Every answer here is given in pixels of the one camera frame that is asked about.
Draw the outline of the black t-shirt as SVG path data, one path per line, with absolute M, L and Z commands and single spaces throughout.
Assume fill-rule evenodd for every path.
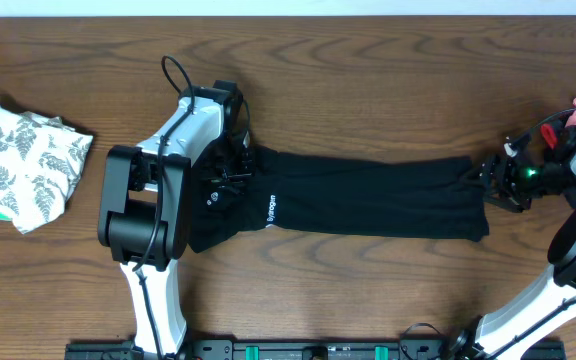
M 483 192 L 460 178 L 467 157 L 387 164 L 254 149 L 240 189 L 196 185 L 191 249 L 276 226 L 341 235 L 480 241 L 489 233 Z

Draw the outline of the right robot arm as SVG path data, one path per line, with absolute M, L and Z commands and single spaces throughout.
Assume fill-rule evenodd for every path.
M 576 175 L 576 154 L 572 158 Z M 501 309 L 463 331 L 451 359 L 520 359 L 543 338 L 576 317 L 576 210 L 548 250 L 549 266 Z

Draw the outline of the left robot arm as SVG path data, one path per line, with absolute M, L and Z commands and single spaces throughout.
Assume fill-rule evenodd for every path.
M 238 122 L 247 103 L 234 82 L 191 85 L 178 109 L 150 138 L 107 154 L 98 238 L 129 284 L 137 330 L 133 340 L 82 350 L 68 358 L 176 359 L 187 323 L 179 295 L 178 260 L 190 238 L 195 186 L 209 204 L 239 195 L 254 173 L 249 126 Z

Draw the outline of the red garment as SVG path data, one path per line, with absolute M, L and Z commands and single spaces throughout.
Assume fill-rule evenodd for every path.
M 540 133 L 551 150 L 554 150 L 559 142 L 558 132 L 549 123 L 540 126 Z

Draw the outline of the white fern-print fabric bag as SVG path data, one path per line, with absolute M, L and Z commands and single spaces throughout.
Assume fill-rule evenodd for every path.
M 92 142 L 59 117 L 0 105 L 0 221 L 25 234 L 59 218 Z

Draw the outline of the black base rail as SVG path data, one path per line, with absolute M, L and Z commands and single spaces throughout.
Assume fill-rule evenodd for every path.
M 439 339 L 404 339 L 398 342 L 233 342 L 199 340 L 184 344 L 165 359 L 178 360 L 432 360 L 444 348 Z M 72 343 L 65 360 L 155 359 L 131 341 L 123 343 Z

